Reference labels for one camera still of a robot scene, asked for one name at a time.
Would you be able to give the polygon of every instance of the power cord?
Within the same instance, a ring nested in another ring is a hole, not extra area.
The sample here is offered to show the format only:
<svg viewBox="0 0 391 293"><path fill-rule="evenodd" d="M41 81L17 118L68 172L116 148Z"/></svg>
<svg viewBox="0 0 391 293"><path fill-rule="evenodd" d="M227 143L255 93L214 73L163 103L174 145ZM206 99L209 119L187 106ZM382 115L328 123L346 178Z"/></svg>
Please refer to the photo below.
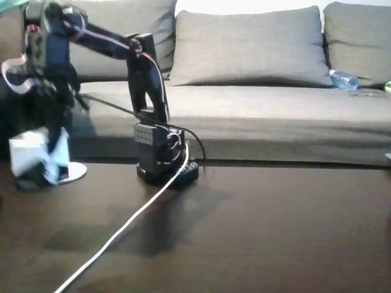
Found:
<svg viewBox="0 0 391 293"><path fill-rule="evenodd" d="M121 107L121 106L118 106L118 105L116 105L116 104L112 104L112 103L107 102L107 101L105 101L105 100L103 100L103 99L99 99L99 98L96 98L96 97L91 96L91 95L88 95L88 94L82 94L81 97L82 97L82 98L85 98L85 99L92 100L92 101L99 102L99 103L101 103L101 104L105 104L105 105L110 106L110 107L113 107L113 108L115 108L115 109L117 109L117 110L123 111L123 112L125 112L125 113L130 114L130 115L133 115L133 116L135 116L135 117L138 118L138 119L147 120L147 121L149 121L149 122L151 122L151 123L154 123L156 126L160 126L160 127L163 127L163 128L167 128L167 127L168 127L168 128L179 129L179 130L186 131L186 132L190 133L190 134L196 139L196 141L198 142L198 144L200 145L201 151L202 151L203 161L204 161L204 163L206 164L206 153L205 153L205 148L203 147L203 144L202 144L201 140L199 139L199 137L197 136L197 134L195 134L195 133L194 133L193 131L191 131L190 129L184 128L184 127L180 127L180 126L175 126L175 125L168 124L168 123L164 123L164 122L160 122L160 121L158 121L158 120L155 120L155 119L152 119L152 118L149 118L149 117L145 117L145 116L143 116L143 115L140 115L140 114L137 114L137 113L135 113L135 112L133 112L133 111L130 111L130 110L128 110L128 109L125 109L125 108L123 108L123 107Z"/></svg>
<svg viewBox="0 0 391 293"><path fill-rule="evenodd" d="M186 164L189 162L189 146L186 143L186 157L182 164L182 166L178 169L176 174L162 187L162 189L159 190L157 194L155 194L143 207L141 207L134 215L130 217L130 219L117 231L114 233L113 236L106 242L106 244L103 245L103 247L85 264L83 264L67 281L64 282L54 293L61 293L63 292L77 277L80 276L80 274L83 273L93 262L95 262L103 253L104 251L110 246L110 244L118 237L119 234L121 234L129 225L142 213L144 212L152 203L156 201L156 199L164 192L166 189L174 182L174 180L179 176L179 174L183 171L183 169L186 167Z"/></svg>

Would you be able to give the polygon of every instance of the black robotic arm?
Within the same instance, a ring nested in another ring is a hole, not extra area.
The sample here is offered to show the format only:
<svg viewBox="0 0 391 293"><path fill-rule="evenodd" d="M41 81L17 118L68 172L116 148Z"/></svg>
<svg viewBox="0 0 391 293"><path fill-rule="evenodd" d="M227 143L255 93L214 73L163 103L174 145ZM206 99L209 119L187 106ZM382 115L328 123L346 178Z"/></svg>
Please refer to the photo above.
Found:
<svg viewBox="0 0 391 293"><path fill-rule="evenodd" d="M178 169L183 162L185 137L183 131L160 124L168 123L170 116L152 34L124 37L90 23L86 12L70 4L31 1L23 12L22 36L22 57L4 62L2 74L20 95L36 89L49 130L49 153L56 149L61 129L69 122L74 100L86 106L78 95L77 74L70 64L69 43L73 42L126 61L133 111L140 118L134 127L138 174L147 182L158 183ZM24 82L13 84L9 73ZM146 94L152 108L147 107ZM192 166L192 170L197 169L190 176L194 179L198 168L195 163Z"/></svg>

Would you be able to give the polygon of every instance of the table surface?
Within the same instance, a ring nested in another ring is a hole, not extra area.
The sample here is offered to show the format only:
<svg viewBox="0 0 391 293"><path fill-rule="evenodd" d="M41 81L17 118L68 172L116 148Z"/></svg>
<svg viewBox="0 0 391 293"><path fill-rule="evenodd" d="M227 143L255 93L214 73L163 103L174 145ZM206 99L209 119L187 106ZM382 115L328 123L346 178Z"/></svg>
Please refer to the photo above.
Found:
<svg viewBox="0 0 391 293"><path fill-rule="evenodd" d="M1 292L54 292L155 194L134 165L19 194L0 164ZM207 167L168 191L67 292L391 292L391 176Z"/></svg>

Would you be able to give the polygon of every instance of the white cable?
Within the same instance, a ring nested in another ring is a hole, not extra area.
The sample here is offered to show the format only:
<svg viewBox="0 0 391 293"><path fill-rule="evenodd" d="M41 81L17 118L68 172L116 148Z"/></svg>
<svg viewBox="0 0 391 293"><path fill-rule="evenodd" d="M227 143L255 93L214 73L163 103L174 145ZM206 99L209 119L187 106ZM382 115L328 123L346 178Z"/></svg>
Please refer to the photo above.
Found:
<svg viewBox="0 0 391 293"><path fill-rule="evenodd" d="M182 166L178 169L176 174L169 180L169 182L166 183L165 186L159 192L153 196L145 205L143 205L142 208L140 208L134 215L130 217L130 219L117 231L114 233L113 236L106 242L106 244L94 255L89 261L87 261L85 264L83 264L67 281L65 281L64 284L62 284L54 293L61 293L64 289L66 289L83 271L86 270L94 261L96 261L102 253L110 246L111 242L114 241L114 239L121 234L132 222L135 218L137 218L142 212L144 212L172 183L173 181L179 176L179 174L182 172L182 170L186 167L186 164L189 161L189 146L186 144L186 157L185 161L183 162Z"/></svg>
<svg viewBox="0 0 391 293"><path fill-rule="evenodd" d="M159 65L156 63L156 61L151 57L149 56L147 53L143 52L141 53L141 55L143 55L144 57L148 58L152 63L153 65L156 67L156 70L159 74L159 79L160 79L160 84L161 84L161 96L162 96L162 99L163 99L163 103L164 103L164 112L166 113L166 120L167 122L169 122L170 120L170 115L169 115L169 110L168 110L168 106L167 106L167 103L166 103L166 99L164 97L164 81L163 81L163 75L161 74L160 72L160 69L159 69Z"/></svg>
<svg viewBox="0 0 391 293"><path fill-rule="evenodd" d="M174 145L172 147L169 148L169 150L173 150L174 148L177 147L177 145L179 145L179 142L175 142Z"/></svg>
<svg viewBox="0 0 391 293"><path fill-rule="evenodd" d="M179 145L182 145L182 140L181 140L181 137L179 136L179 134L177 134L175 132L171 132L167 137L171 137L171 136L177 136L178 141L179 141Z"/></svg>
<svg viewBox="0 0 391 293"><path fill-rule="evenodd" d="M172 159L171 162L163 162L164 165L169 165L171 164L173 161L175 161L176 159L178 159L179 155L181 154L181 151L178 152L177 156L175 158Z"/></svg>
<svg viewBox="0 0 391 293"><path fill-rule="evenodd" d="M23 54L20 58L8 59L1 65L1 74L5 83L9 86L10 89L12 89L15 93L19 93L20 95L27 93L32 86L37 84L37 81L35 79L28 78L20 85L12 84L7 78L7 71L12 67L23 65L26 61L27 56Z"/></svg>

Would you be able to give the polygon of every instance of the gray sofa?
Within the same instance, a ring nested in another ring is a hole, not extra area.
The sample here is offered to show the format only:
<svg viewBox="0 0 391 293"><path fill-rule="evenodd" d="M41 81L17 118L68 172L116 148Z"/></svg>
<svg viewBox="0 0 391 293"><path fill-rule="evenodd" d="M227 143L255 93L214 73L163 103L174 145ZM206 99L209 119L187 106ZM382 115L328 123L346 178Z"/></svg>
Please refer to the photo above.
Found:
<svg viewBox="0 0 391 293"><path fill-rule="evenodd" d="M391 44L373 33L391 35L390 7L331 4L323 42L317 7L252 16L181 12L175 22L173 0L74 2L108 29L155 34L170 122L193 130L208 159L389 165L391 96L365 88L391 80ZM366 15L376 21L364 32ZM131 109L123 62L75 46L71 52L82 94ZM358 76L359 94L333 89L329 67ZM72 155L135 158L135 122L96 102L89 113L76 107Z"/></svg>

